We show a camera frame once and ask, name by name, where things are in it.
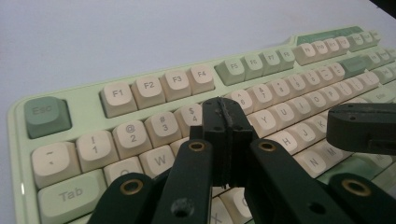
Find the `keyboard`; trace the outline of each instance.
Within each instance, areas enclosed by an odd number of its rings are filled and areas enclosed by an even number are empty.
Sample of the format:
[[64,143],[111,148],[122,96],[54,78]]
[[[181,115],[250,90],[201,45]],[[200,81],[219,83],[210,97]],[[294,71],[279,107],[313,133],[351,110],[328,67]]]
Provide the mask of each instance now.
[[[190,126],[202,124],[200,103],[217,96],[239,103],[258,136],[280,143],[312,178],[348,172],[394,191],[395,157],[343,151],[325,138],[332,106],[396,103],[396,50],[380,39],[359,26],[296,35],[18,101],[7,117],[17,222],[86,223],[120,175],[172,167]],[[213,188],[210,223],[251,219],[244,189]]]

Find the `white desk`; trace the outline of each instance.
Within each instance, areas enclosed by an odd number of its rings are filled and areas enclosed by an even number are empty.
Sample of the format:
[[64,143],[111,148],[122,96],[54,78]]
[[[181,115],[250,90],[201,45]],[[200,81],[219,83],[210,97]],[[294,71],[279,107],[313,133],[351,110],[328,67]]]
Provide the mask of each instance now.
[[368,0],[0,2],[0,223],[15,222],[6,115],[23,96],[352,24],[396,48],[396,20]]

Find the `black object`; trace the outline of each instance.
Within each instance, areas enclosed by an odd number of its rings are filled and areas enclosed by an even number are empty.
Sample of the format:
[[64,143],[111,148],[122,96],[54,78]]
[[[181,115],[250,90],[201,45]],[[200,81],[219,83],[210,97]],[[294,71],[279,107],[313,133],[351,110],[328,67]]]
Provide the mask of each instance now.
[[326,138],[347,151],[396,155],[396,104],[337,105]]
[[259,139],[238,103],[222,98],[203,103],[203,126],[191,127],[173,168],[153,180],[119,177],[89,223],[208,223],[212,183],[245,187],[258,224],[396,223],[396,202],[370,181],[344,174],[323,186],[279,143]]

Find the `green keyboard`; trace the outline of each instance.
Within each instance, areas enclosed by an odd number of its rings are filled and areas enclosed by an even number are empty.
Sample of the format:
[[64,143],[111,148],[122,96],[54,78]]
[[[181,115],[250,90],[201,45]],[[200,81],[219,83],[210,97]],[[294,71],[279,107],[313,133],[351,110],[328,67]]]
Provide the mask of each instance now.
[[[391,192],[396,158],[352,154],[325,138],[332,106],[396,102],[396,50],[380,39],[358,26],[297,35],[18,101],[7,118],[17,222],[86,223],[120,175],[172,167],[190,126],[202,123],[200,103],[216,96],[238,102],[259,137],[280,143],[313,178],[349,172]],[[253,222],[244,189],[213,188],[211,211],[210,223]]]

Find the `light green keyboard frame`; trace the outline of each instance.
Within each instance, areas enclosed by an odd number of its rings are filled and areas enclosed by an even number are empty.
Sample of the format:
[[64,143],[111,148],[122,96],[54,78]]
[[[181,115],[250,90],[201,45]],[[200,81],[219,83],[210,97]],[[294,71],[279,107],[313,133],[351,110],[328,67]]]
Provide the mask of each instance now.
[[[269,49],[281,49],[285,47],[293,49],[294,47],[297,46],[298,43],[303,43],[306,41],[309,42],[315,39],[334,37],[335,35],[348,35],[361,31],[362,29],[360,27],[353,26],[353,27],[345,27],[341,29],[334,29],[325,32],[318,32],[318,33],[312,33],[306,35],[296,35],[296,36],[292,36],[286,44]],[[144,120],[159,112],[175,111],[176,109],[182,107],[183,105],[201,103],[206,99],[213,98],[216,96],[223,96],[231,91],[247,89],[248,87],[251,87],[254,84],[266,83],[277,78],[287,77],[295,73],[302,73],[307,69],[316,68],[321,65],[326,65],[329,63],[339,62],[341,60],[348,59],[365,52],[371,52],[377,49],[379,49],[379,47],[371,47],[368,49],[359,50],[359,52],[355,52],[355,53],[348,52],[347,54],[342,56],[330,58],[317,63],[311,63],[305,66],[300,66],[299,64],[295,63],[293,69],[275,73],[273,75],[269,75],[266,77],[251,79],[231,86],[225,86],[223,84],[219,76],[217,76],[214,67],[226,59],[241,58],[250,53],[259,54],[268,49],[260,49],[247,53],[223,57],[215,60],[200,62],[210,65],[210,67],[213,69],[213,72],[215,74],[214,75],[215,89],[213,91],[200,93],[197,95],[193,95],[184,99],[176,100],[174,102],[169,102],[162,105],[156,105],[146,109],[141,109],[133,113],[125,114],[112,119],[108,119],[106,117],[99,97],[100,91],[104,88],[106,84],[116,81],[124,81],[129,84],[132,84],[140,76],[151,75],[155,77],[160,77],[164,74],[165,71],[169,71],[169,70],[186,71],[189,68],[191,68],[192,65],[199,63],[191,63],[182,66],[170,67],[168,69],[161,69],[146,74],[116,78],[105,82],[98,82],[91,85],[70,88],[67,90],[38,94],[35,96],[29,96],[24,99],[21,99],[9,109],[7,116],[9,151],[10,151],[11,165],[12,165],[16,221],[17,223],[40,222],[39,210],[37,205],[37,189],[35,186],[35,180],[34,180],[32,163],[31,163],[31,153],[33,152],[33,150],[35,150],[38,147],[42,147],[44,145],[48,145],[51,143],[63,142],[63,141],[75,142],[76,139],[82,136],[84,133],[91,133],[99,130],[112,130],[116,126],[130,120],[137,120],[137,119]],[[54,133],[36,139],[30,139],[26,130],[23,107],[27,101],[43,96],[54,96],[59,99],[63,99],[67,102],[70,118],[72,121],[72,128],[64,132]]]

